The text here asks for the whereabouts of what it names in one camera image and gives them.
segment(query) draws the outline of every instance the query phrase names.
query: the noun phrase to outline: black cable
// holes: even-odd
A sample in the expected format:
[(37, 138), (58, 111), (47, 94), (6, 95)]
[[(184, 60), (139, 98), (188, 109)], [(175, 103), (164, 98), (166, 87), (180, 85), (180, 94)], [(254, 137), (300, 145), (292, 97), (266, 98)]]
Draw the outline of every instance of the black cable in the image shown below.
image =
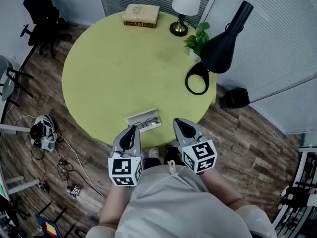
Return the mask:
[(190, 20), (189, 20), (189, 17), (185, 16), (185, 18), (187, 18), (187, 19), (188, 19), (188, 25), (187, 25), (187, 26), (189, 26), (189, 25), (190, 25)]
[[(48, 138), (48, 137), (51, 136), (53, 133), (56, 133), (56, 134), (57, 134), (57, 132), (58, 132), (59, 130), (61, 130), (61, 129), (57, 129), (57, 130), (51, 132), (50, 134), (48, 134), (47, 136), (43, 136), (43, 137), (47, 137), (47, 138)], [(58, 135), (57, 135), (56, 141), (61, 141), (62, 138), (61, 138), (61, 139), (58, 139)]]
[(43, 180), (43, 179), (44, 179), (44, 177), (46, 176), (46, 168), (45, 168), (44, 161), (43, 161), (43, 160), (41, 160), (41, 161), (42, 161), (43, 168), (44, 168), (44, 175), (43, 175), (43, 176), (42, 176), (42, 178), (41, 178), (41, 180)]
[(92, 187), (77, 170), (74, 169), (72, 164), (64, 160), (57, 150), (56, 152), (58, 156), (60, 157), (59, 162), (57, 162), (57, 173), (61, 180), (67, 181), (67, 185), (69, 185), (69, 182), (68, 182), (69, 173), (76, 172), (90, 188), (92, 188), (95, 192), (99, 194), (99, 192), (94, 187)]
[(45, 156), (45, 150), (43, 149), (43, 155), (42, 155), (40, 158), (36, 158), (36, 157), (34, 156), (34, 154), (33, 154), (33, 148), (34, 148), (34, 145), (32, 145), (32, 149), (31, 149), (31, 155), (32, 155), (32, 157), (33, 157), (34, 159), (36, 159), (37, 161), (41, 161), (41, 160), (44, 158), (44, 156)]

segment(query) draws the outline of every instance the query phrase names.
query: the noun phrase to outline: office chair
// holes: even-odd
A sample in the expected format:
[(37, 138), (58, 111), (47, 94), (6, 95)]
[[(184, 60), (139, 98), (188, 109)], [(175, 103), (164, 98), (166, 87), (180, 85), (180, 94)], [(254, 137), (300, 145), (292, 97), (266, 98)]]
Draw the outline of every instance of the office chair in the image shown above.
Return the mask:
[(54, 58), (54, 41), (57, 38), (72, 38), (70, 34), (59, 33), (66, 29), (68, 24), (63, 18), (59, 17), (59, 10), (53, 6), (52, 0), (24, 0), (23, 4), (29, 11), (35, 27), (31, 32), (27, 29), (28, 25), (24, 26), (20, 37), (25, 33), (29, 34), (29, 46), (37, 46), (43, 43), (39, 50), (40, 55), (43, 54), (43, 48), (50, 43), (51, 57)]
[(16, 214), (19, 214), (22, 220), (31, 217), (29, 213), (25, 213), (20, 209), (19, 201), (21, 201), (20, 196), (11, 202), (0, 196), (0, 212), (6, 213), (7, 215), (7, 219), (5, 220), (6, 225), (9, 225), (10, 221), (12, 221), (16, 227), (20, 225)]

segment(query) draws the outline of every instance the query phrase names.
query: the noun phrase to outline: black lamp shade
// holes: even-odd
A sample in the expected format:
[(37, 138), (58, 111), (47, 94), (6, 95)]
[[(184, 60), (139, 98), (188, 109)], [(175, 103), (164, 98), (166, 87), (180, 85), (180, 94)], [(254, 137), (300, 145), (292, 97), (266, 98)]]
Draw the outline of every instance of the black lamp shade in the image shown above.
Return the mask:
[(205, 68), (214, 73), (229, 70), (236, 38), (252, 10), (253, 6), (243, 1), (226, 30), (203, 44), (200, 58)]

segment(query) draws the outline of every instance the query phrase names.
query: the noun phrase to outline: potted plant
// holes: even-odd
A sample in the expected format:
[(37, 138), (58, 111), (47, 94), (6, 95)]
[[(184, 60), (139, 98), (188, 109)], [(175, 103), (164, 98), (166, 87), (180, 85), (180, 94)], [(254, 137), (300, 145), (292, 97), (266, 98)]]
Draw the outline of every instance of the potted plant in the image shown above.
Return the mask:
[(210, 25), (208, 22), (200, 23), (196, 28), (196, 35), (191, 35), (184, 41), (186, 43), (185, 47), (190, 48), (189, 56), (194, 61), (200, 59), (200, 49), (202, 44), (209, 40), (209, 35), (205, 32), (205, 30), (209, 28)]

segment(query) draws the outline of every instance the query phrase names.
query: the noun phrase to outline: table lamp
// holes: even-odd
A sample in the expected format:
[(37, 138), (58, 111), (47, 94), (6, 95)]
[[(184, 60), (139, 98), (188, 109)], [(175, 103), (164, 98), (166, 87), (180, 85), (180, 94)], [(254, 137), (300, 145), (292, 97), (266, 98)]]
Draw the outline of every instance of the table lamp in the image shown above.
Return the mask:
[[(247, 21), (252, 10), (253, 6), (247, 1), (243, 1), (231, 23), (227, 24), (225, 31), (202, 45), (200, 51), (201, 62), (195, 64), (185, 78), (185, 86), (188, 91), (195, 95), (206, 93), (209, 87), (208, 72), (224, 73), (229, 70), (236, 38), (243, 30), (244, 23)], [(203, 92), (196, 93), (189, 88), (188, 78), (191, 75), (198, 75), (204, 80), (206, 87)]]
[(188, 33), (188, 27), (184, 24), (186, 16), (194, 16), (199, 11), (201, 0), (174, 0), (172, 7), (179, 13), (178, 21), (170, 25), (169, 30), (173, 35), (185, 36)]

